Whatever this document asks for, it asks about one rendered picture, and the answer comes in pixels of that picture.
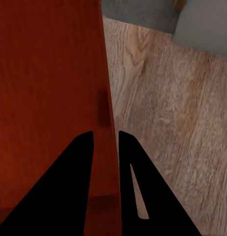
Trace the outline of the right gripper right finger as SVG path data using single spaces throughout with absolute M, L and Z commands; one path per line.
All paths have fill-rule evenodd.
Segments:
M 137 139 L 119 131 L 122 236 L 202 236 Z M 138 216 L 132 164 L 149 219 Z

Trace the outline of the storage box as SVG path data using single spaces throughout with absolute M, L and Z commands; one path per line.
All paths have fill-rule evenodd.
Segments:
M 83 236 L 122 236 L 101 0 L 0 0 L 0 225 L 89 131 Z

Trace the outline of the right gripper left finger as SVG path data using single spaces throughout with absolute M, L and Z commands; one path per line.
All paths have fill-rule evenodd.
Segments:
M 0 236 L 83 236 L 93 132 L 77 136 L 0 225 Z

